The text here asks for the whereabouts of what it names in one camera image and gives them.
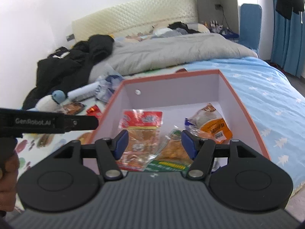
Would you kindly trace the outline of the person's left hand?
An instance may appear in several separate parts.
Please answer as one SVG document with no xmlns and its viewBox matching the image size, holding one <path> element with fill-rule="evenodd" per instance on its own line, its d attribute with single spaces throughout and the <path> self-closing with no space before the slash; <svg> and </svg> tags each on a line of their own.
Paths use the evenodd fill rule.
<svg viewBox="0 0 305 229">
<path fill-rule="evenodd" d="M 17 194 L 17 177 L 19 172 L 18 154 L 14 154 L 5 163 L 5 173 L 1 178 L 1 211 L 11 212 L 14 210 Z"/>
</svg>

